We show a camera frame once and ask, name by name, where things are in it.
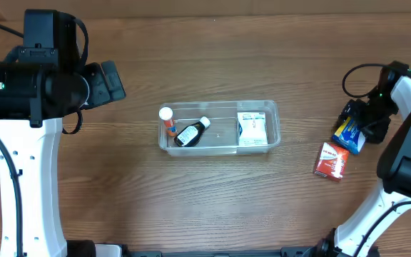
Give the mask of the blue cough drops box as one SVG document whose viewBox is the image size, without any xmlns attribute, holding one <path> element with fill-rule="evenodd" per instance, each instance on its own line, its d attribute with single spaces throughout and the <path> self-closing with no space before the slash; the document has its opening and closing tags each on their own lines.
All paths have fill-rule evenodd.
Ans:
<svg viewBox="0 0 411 257">
<path fill-rule="evenodd" d="M 347 117 L 332 135 L 332 140 L 350 153 L 359 154 L 366 138 L 355 120 Z"/>
</svg>

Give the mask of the red medicine box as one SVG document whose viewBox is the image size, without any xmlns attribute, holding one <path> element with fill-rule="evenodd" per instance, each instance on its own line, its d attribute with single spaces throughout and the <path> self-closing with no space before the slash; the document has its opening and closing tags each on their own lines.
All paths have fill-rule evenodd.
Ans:
<svg viewBox="0 0 411 257">
<path fill-rule="evenodd" d="M 331 181 L 343 179 L 350 152 L 333 143 L 324 143 L 319 151 L 313 173 Z"/>
</svg>

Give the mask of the orange tube white cap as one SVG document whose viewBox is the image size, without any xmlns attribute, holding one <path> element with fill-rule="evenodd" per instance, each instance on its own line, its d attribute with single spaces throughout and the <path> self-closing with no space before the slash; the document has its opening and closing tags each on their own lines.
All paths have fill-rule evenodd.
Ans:
<svg viewBox="0 0 411 257">
<path fill-rule="evenodd" d="M 163 107 L 159 110 L 158 115 L 166 127 L 167 134 L 170 137 L 177 136 L 178 131 L 173 120 L 173 110 L 169 107 Z"/>
</svg>

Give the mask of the dark syrup bottle white cap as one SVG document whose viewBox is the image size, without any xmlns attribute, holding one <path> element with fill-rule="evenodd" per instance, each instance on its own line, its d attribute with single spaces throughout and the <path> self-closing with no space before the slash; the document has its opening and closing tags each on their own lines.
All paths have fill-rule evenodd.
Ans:
<svg viewBox="0 0 411 257">
<path fill-rule="evenodd" d="M 194 124 L 185 127 L 175 138 L 174 142 L 179 147 L 195 146 L 201 139 L 204 131 L 210 126 L 210 120 L 203 116 Z"/>
</svg>

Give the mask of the white medicine box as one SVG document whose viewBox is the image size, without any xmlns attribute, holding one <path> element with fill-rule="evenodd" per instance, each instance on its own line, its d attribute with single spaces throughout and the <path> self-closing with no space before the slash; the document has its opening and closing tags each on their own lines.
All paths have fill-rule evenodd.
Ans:
<svg viewBox="0 0 411 257">
<path fill-rule="evenodd" d="M 264 112 L 238 112 L 238 145 L 264 146 L 268 144 Z"/>
</svg>

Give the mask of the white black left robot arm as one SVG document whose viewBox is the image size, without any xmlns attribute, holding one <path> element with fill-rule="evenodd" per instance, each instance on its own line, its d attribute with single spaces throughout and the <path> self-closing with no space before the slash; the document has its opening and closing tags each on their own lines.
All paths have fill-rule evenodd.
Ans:
<svg viewBox="0 0 411 257">
<path fill-rule="evenodd" d="M 126 97 L 112 61 L 89 63 L 77 17 L 24 14 L 22 45 L 0 61 L 1 256 L 124 256 L 121 244 L 68 240 L 59 213 L 58 152 L 70 114 Z"/>
</svg>

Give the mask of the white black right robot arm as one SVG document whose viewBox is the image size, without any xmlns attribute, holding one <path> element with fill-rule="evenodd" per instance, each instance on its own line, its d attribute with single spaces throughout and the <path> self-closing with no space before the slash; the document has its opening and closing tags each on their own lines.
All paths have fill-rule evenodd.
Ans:
<svg viewBox="0 0 411 257">
<path fill-rule="evenodd" d="M 358 141 L 381 143 L 391 116 L 402 124 L 377 162 L 378 181 L 370 195 L 346 222 L 331 230 L 306 256 L 379 256 L 376 240 L 411 209 L 411 69 L 399 61 L 379 64 L 377 85 L 366 94 L 352 95 L 337 121 L 335 137 L 346 146 L 346 128 Z"/>
</svg>

